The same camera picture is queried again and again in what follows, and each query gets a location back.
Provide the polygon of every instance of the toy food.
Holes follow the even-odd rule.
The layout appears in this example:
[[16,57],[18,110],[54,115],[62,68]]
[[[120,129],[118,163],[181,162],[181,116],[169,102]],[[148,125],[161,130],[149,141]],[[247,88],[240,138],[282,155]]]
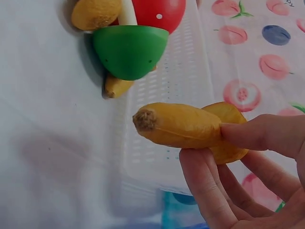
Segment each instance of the toy food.
[[132,0],[138,25],[153,26],[170,34],[179,26],[186,0]]
[[204,148],[221,141],[220,118],[189,105],[148,104],[133,116],[133,123],[141,136],[160,145]]
[[248,152],[222,139],[221,122],[246,122],[236,107],[225,102],[202,109],[153,103],[140,108],[132,119],[138,133],[156,144],[175,148],[209,147],[218,165],[239,160]]
[[[202,109],[218,116],[222,123],[240,124],[247,121],[234,105],[226,102],[215,103]],[[210,149],[218,165],[240,160],[248,153],[247,149],[238,148],[227,141],[222,141],[218,146]]]
[[119,26],[93,33],[93,46],[105,68],[122,80],[144,77],[162,57],[169,33],[137,25],[131,0],[122,0]]
[[118,17],[122,0],[79,0],[72,12],[72,24],[84,31],[110,25]]
[[126,81],[115,78],[110,73],[107,75],[105,91],[108,98],[118,98],[131,88],[134,81]]

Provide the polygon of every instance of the peach print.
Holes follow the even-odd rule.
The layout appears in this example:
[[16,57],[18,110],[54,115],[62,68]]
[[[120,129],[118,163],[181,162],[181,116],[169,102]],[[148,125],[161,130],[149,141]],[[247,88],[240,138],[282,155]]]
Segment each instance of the peach print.
[[304,115],[304,113],[294,107],[288,107],[285,109],[282,109],[277,113],[277,115],[280,116],[297,116],[297,115]]
[[305,19],[297,19],[296,25],[299,27],[300,30],[305,32]]
[[258,203],[272,211],[281,204],[281,199],[262,183],[253,173],[249,174],[242,182],[246,192]]
[[261,92],[253,83],[232,80],[224,88],[224,101],[235,105],[241,112],[254,110],[261,98]]
[[245,12],[242,1],[237,3],[234,0],[217,0],[212,5],[212,11],[216,15],[237,18],[241,16],[251,17],[250,13]]
[[241,44],[247,41],[248,35],[242,28],[226,25],[218,31],[218,38],[225,44]]
[[290,67],[280,56],[267,54],[259,59],[259,66],[263,74],[274,80],[282,80],[290,73]]
[[277,15],[287,16],[290,11],[289,6],[282,0],[267,0],[266,5],[271,12]]

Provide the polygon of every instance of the yellow fruit slice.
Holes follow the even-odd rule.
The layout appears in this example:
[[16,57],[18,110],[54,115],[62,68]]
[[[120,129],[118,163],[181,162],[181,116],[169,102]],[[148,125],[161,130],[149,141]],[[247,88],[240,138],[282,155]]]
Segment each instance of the yellow fruit slice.
[[115,78],[110,73],[107,75],[105,83],[105,92],[108,98],[119,98],[126,93],[134,84],[134,81],[127,81]]
[[[215,103],[202,109],[218,116],[222,123],[241,124],[247,121],[235,106],[226,102]],[[240,160],[249,151],[247,149],[238,148],[226,141],[222,141],[218,146],[211,147],[210,149],[212,150],[214,159],[218,165]]]
[[221,141],[216,115],[184,104],[148,104],[133,116],[138,133],[152,142],[176,148],[206,148]]
[[121,9],[122,0],[79,0],[71,21],[80,30],[94,31],[113,23]]

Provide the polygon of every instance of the hand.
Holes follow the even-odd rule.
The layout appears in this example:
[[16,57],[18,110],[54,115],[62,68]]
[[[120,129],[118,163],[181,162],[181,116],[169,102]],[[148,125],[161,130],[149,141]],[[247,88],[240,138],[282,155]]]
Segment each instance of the hand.
[[[278,212],[256,203],[227,165],[217,166],[209,149],[183,149],[187,184],[211,229],[305,228],[305,115],[261,115],[241,125],[223,125],[226,140],[251,149],[241,160],[286,205]],[[299,179],[265,157],[273,150],[296,161]]]

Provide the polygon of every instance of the green plastic bowl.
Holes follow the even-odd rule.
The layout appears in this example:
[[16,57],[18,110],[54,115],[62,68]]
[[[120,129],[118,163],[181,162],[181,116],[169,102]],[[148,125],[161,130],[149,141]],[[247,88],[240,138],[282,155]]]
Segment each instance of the green plastic bowl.
[[118,25],[93,33],[93,46],[105,68],[122,80],[137,80],[161,59],[169,33],[140,25]]

